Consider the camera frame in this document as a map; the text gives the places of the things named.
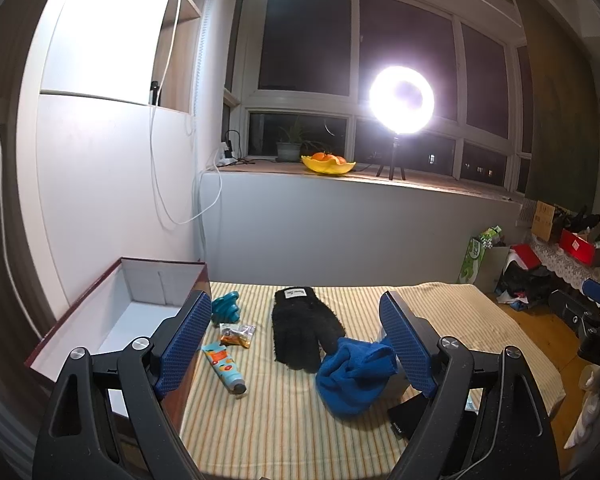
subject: ring light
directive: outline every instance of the ring light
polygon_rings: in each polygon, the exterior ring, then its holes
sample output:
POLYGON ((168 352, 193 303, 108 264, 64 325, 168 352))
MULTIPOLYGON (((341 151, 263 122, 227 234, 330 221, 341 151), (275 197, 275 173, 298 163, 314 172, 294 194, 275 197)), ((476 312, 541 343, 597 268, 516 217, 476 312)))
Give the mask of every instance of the ring light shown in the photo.
POLYGON ((433 90, 415 70, 390 66, 378 74, 369 92, 371 109, 378 120, 397 135, 414 134, 427 125, 433 115, 433 90), (422 96, 414 107, 398 94, 401 84, 413 85, 422 96))

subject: plant pot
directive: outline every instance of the plant pot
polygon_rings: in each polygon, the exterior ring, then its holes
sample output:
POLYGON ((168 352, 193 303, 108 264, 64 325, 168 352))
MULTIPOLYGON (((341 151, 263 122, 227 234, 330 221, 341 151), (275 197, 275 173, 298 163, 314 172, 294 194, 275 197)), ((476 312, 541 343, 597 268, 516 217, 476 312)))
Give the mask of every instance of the plant pot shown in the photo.
POLYGON ((278 162, 299 162, 300 147, 302 144, 295 142, 277 142, 278 162))

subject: window sill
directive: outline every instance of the window sill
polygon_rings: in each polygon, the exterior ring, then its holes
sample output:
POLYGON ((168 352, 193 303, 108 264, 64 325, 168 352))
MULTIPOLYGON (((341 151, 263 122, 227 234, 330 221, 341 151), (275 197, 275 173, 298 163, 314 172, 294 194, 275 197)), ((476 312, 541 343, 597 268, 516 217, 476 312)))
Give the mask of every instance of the window sill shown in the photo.
POLYGON ((223 173, 276 173, 293 174, 309 178, 337 178, 351 182, 365 182, 384 186, 410 187, 413 189, 478 196, 501 202, 517 202, 522 204, 523 201, 523 196, 510 193, 504 188, 496 188, 495 186, 479 182, 458 181, 451 176, 424 173, 421 171, 405 170, 407 180, 401 180, 400 169, 397 168, 394 180, 389 180, 389 168, 384 168, 381 176, 376 176, 378 172, 377 167, 336 176, 314 173, 300 162, 275 162, 273 160, 252 160, 252 162, 253 164, 236 164, 235 166, 220 168, 220 171, 223 173))

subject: black glove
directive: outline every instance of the black glove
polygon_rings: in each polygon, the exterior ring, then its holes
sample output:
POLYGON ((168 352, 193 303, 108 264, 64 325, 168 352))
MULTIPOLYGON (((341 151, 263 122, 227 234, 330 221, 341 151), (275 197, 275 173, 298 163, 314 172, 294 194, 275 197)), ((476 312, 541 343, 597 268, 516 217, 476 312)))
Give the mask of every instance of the black glove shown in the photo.
POLYGON ((316 373, 320 346, 325 353, 333 354, 338 349, 338 338, 345 336, 336 315, 308 286, 277 291, 271 321, 276 361, 293 370, 316 373))

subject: metal bolt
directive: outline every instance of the metal bolt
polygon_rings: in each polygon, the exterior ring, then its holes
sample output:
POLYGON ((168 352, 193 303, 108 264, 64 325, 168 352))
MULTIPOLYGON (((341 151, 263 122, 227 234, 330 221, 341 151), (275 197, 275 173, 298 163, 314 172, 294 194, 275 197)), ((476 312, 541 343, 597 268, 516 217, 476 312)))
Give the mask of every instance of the metal bolt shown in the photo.
POLYGON ((445 348, 458 348, 458 340, 452 337, 443 337, 442 338, 442 346, 445 348))
POLYGON ((131 343, 131 347, 134 350, 144 350, 149 346, 149 340, 145 337, 139 337, 131 343))
POLYGON ((515 346, 507 346, 507 355, 512 359, 520 359, 522 352, 515 346))
POLYGON ((81 346, 78 346, 78 348, 74 348, 73 350, 71 350, 71 353, 69 354, 69 357, 71 359, 80 359, 85 353, 84 348, 82 348, 81 346))

